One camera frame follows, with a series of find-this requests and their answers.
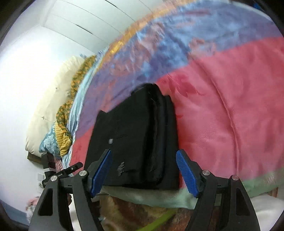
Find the blue patterned cloth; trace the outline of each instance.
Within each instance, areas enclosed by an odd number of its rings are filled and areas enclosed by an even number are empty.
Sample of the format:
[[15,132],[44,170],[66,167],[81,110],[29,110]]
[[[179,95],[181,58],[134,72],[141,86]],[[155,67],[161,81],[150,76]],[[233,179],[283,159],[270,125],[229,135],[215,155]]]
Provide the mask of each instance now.
[[39,152],[49,152],[57,158],[60,158],[59,147],[55,136],[55,124],[51,127],[50,131],[45,135],[43,141],[39,146]]

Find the white wall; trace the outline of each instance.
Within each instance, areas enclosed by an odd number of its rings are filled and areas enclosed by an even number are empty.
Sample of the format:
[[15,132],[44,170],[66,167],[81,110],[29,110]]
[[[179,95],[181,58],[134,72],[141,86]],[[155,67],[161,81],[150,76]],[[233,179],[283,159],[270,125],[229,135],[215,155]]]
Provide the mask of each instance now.
[[35,26],[43,25],[56,0],[35,0],[16,20],[0,46],[2,51],[12,41]]
[[62,62],[81,53],[93,54],[41,26],[0,52],[0,199],[20,211],[25,211],[26,202],[37,195],[37,173],[43,172],[40,165],[27,160],[29,121]]

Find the pillow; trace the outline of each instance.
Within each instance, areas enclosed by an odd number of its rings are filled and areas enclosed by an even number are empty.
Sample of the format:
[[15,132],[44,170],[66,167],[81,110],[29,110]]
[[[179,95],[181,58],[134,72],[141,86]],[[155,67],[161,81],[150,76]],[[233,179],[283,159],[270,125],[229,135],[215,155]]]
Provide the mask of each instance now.
[[59,107],[69,100],[68,94],[72,77],[83,62],[83,58],[72,56],[60,67],[32,116],[27,131],[26,151],[41,157],[39,146],[56,121]]
[[69,147],[72,144],[72,138],[66,126],[74,102],[73,100],[77,94],[81,81],[84,79],[86,73],[92,67],[95,60],[95,55],[85,58],[83,64],[73,75],[70,84],[70,98],[59,107],[56,114],[56,122],[52,126],[51,131],[48,132],[48,134],[44,137],[44,140],[40,144],[40,153],[48,151],[58,158],[67,154]]

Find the metal screw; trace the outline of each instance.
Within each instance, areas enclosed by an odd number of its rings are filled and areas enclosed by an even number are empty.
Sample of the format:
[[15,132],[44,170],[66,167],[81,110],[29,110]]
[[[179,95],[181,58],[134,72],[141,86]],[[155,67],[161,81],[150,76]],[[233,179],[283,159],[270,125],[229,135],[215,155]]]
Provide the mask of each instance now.
[[85,176],[87,175],[87,171],[86,170],[82,170],[81,172],[79,172],[80,176]]
[[51,179],[51,181],[56,181],[57,180],[57,176],[52,176],[50,179]]
[[233,180],[239,180],[239,177],[237,175],[232,175]]
[[202,174],[205,175],[205,176],[209,176],[210,175],[210,172],[208,170],[203,170],[202,171]]

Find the yellow patterned cloth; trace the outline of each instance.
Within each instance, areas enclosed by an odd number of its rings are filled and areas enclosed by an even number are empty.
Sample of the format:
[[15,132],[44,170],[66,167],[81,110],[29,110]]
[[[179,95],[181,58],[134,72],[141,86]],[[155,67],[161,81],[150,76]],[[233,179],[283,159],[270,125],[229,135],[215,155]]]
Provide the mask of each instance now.
[[68,100],[65,104],[63,104],[58,109],[58,112],[56,114],[55,135],[61,157],[63,157],[68,153],[68,150],[72,144],[71,134],[66,127],[71,107],[73,105],[81,81],[84,79],[86,73],[92,67],[95,60],[96,60],[95,55],[85,59],[80,69],[76,72],[76,74],[72,78],[71,89],[70,89],[70,100]]

